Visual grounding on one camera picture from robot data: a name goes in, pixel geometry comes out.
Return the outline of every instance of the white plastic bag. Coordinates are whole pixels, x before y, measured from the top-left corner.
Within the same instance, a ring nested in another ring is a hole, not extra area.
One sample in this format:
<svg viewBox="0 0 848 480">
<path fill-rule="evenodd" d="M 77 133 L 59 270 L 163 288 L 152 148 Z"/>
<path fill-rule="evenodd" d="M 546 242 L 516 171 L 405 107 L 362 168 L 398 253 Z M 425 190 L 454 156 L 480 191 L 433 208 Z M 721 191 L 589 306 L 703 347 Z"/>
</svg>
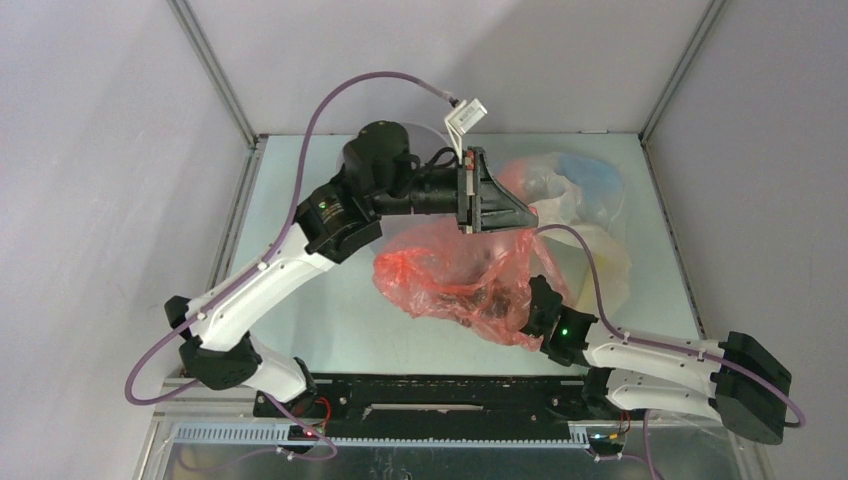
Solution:
<svg viewBox="0 0 848 480">
<path fill-rule="evenodd" d="M 586 240 L 604 295 L 604 308 L 613 314 L 630 297 L 630 256 L 624 249 L 624 182 L 612 165 L 564 153 L 525 157 L 510 162 L 498 175 L 501 183 L 523 202 L 535 208 L 539 226 L 565 224 Z M 548 230 L 543 236 L 567 245 L 578 252 L 567 254 L 566 263 L 583 257 L 580 244 L 570 233 Z M 580 289 L 575 308 L 598 314 L 595 288 L 588 268 L 580 270 L 581 279 L 572 278 L 569 268 L 566 280 Z"/>
</svg>

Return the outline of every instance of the pink plastic bag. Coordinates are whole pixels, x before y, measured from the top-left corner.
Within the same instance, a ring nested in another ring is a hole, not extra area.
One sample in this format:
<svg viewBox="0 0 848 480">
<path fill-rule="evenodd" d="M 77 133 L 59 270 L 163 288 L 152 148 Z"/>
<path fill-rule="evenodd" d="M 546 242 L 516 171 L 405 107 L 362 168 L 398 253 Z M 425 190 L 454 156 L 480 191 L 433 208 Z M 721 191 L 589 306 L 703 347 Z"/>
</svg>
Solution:
<svg viewBox="0 0 848 480">
<path fill-rule="evenodd" d="M 542 273 L 573 305 L 571 291 L 535 230 L 464 235 L 444 219 L 400 233 L 374 260 L 374 285 L 413 318 L 471 328 L 485 340 L 538 350 L 527 323 L 531 274 Z"/>
</svg>

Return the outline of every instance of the cable connector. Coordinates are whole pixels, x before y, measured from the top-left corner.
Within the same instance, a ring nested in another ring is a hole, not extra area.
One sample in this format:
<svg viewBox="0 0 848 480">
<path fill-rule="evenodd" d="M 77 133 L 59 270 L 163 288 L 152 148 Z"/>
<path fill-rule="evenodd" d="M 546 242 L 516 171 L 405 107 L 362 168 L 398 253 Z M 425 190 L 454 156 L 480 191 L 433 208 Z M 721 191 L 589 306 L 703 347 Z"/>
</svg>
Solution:
<svg viewBox="0 0 848 480">
<path fill-rule="evenodd" d="M 451 143 L 458 157 L 462 156 L 462 136 L 468 133 L 481 118 L 489 113 L 480 100 L 474 99 L 470 103 L 466 100 L 459 102 L 449 114 L 445 116 L 445 127 L 448 129 Z"/>
</svg>

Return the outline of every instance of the item inside red bag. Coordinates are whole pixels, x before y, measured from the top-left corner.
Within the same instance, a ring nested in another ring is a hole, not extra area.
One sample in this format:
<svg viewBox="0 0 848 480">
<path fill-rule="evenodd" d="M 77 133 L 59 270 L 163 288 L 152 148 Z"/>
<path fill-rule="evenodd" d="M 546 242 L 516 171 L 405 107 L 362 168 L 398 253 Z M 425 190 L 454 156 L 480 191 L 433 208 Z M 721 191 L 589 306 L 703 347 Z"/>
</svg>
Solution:
<svg viewBox="0 0 848 480">
<path fill-rule="evenodd" d="M 530 277 L 547 277 L 568 305 L 573 295 L 534 229 L 464 235 L 452 218 L 394 237 L 374 260 L 374 285 L 413 318 L 453 320 L 502 345 L 538 350 L 527 323 Z"/>
</svg>

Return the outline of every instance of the white wall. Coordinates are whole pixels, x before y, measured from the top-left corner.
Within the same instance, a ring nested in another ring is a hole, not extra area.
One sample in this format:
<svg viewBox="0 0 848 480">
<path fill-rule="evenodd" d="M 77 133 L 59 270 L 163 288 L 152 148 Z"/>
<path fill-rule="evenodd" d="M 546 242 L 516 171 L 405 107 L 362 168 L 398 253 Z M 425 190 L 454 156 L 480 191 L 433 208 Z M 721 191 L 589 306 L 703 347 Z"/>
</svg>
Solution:
<svg viewBox="0 0 848 480">
<path fill-rule="evenodd" d="M 848 471 L 846 25 L 844 0 L 732 2 L 650 149 L 704 322 L 794 375 L 781 479 Z"/>
<path fill-rule="evenodd" d="M 4 479 L 131 477 L 124 378 L 205 285 L 245 153 L 167 3 L 107 3 L 0 6 Z"/>
<path fill-rule="evenodd" d="M 418 75 L 491 113 L 475 132 L 642 128 L 708 0 L 192 1 L 251 124 L 303 133 L 336 85 Z M 384 80 L 339 97 L 318 125 L 438 126 L 446 104 Z"/>
</svg>

